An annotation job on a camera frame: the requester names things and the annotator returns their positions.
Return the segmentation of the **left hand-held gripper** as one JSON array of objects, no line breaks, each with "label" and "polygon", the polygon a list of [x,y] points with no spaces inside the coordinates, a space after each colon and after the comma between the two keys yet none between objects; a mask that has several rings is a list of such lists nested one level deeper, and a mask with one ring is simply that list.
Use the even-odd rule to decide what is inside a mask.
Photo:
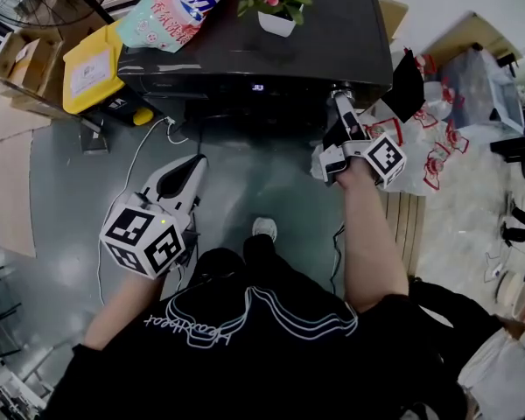
[{"label": "left hand-held gripper", "polygon": [[115,205],[100,241],[118,266],[155,280],[190,262],[199,236],[193,209],[207,166],[204,155],[176,159]]}]

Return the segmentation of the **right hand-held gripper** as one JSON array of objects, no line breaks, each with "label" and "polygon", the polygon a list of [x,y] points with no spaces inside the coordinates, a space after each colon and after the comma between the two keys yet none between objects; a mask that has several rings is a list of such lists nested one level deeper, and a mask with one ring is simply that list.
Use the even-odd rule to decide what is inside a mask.
[{"label": "right hand-held gripper", "polygon": [[383,128],[363,126],[345,93],[336,93],[334,102],[339,120],[318,146],[318,178],[330,186],[360,158],[372,168],[375,184],[388,188],[404,170],[406,155]]}]

